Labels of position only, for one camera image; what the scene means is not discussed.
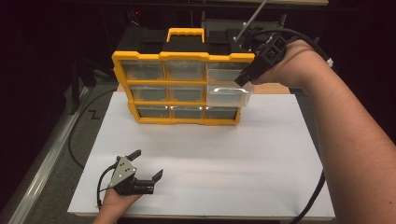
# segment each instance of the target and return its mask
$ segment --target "human arm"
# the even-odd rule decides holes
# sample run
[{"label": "human arm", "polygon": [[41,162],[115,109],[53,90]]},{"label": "human arm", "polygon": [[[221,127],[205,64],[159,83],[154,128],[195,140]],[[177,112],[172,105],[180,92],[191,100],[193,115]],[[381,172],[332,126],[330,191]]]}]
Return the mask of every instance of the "human arm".
[{"label": "human arm", "polygon": [[303,41],[253,84],[279,82],[310,97],[319,153],[339,223],[396,223],[396,146]]},{"label": "human arm", "polygon": [[107,189],[102,207],[92,224],[115,224],[128,208],[142,195],[119,195],[114,189]]}]

